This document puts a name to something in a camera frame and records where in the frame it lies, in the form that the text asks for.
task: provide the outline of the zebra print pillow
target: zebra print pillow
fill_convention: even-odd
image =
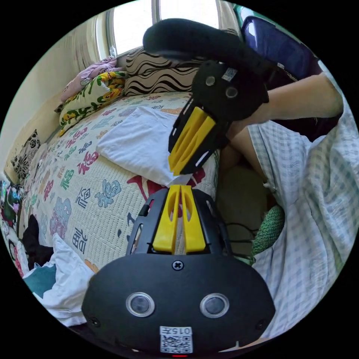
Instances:
[[[125,96],[156,92],[191,92],[197,70],[197,67],[166,68],[129,77],[125,82]]]
[[[237,32],[233,29],[224,29],[222,31],[238,36]],[[203,61],[205,61],[205,59],[201,57],[196,57],[187,62],[168,60],[162,56],[146,52],[143,46],[141,46],[127,55],[126,70],[129,76],[137,76],[150,70],[162,70],[177,67],[200,67]]]

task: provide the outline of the checkered fabric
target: checkered fabric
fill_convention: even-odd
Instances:
[[[263,333],[274,338],[291,329],[324,297],[353,247],[359,227],[359,134],[344,100],[338,126],[311,143],[274,122],[249,132],[264,184],[285,211],[275,244],[255,256],[253,265],[266,281],[276,314]]]

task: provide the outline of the window frame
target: window frame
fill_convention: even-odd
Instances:
[[[221,6],[220,6],[220,0],[215,0],[216,6],[217,6],[217,12],[218,12],[218,25],[219,28],[222,27],[222,20],[221,20]],[[152,7],[152,24],[159,22],[161,20],[161,5],[160,0],[151,0],[151,7]],[[114,35],[114,27],[113,27],[113,13],[114,13],[114,7],[110,10],[106,11],[105,15],[105,21],[106,21],[106,41],[107,41],[107,47],[108,52],[110,55],[115,56],[117,58],[124,57],[131,53],[132,51],[139,49],[139,47],[135,47],[134,49],[129,49],[123,53],[117,53],[116,52],[116,43],[115,43],[115,35]]]

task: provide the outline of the patterned bed sheet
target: patterned bed sheet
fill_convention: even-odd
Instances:
[[[40,244],[52,246],[58,233],[94,272],[125,255],[137,214],[162,187],[100,156],[97,141],[139,105],[179,114],[189,98],[183,92],[122,98],[54,136],[35,178],[27,179],[33,183],[23,203],[26,227],[30,214],[38,220]],[[218,160],[212,155],[189,183],[213,199]],[[183,252],[179,220],[176,253]]]

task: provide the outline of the yellow clamp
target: yellow clamp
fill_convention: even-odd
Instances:
[[[193,109],[168,157],[169,168],[175,176],[180,175],[187,162],[214,126],[214,120],[202,109],[199,107]]]
[[[153,241],[153,249],[157,252],[175,254],[178,205],[182,198],[183,228],[185,252],[202,252],[206,248],[202,226],[194,202],[191,186],[170,186],[166,203]]]

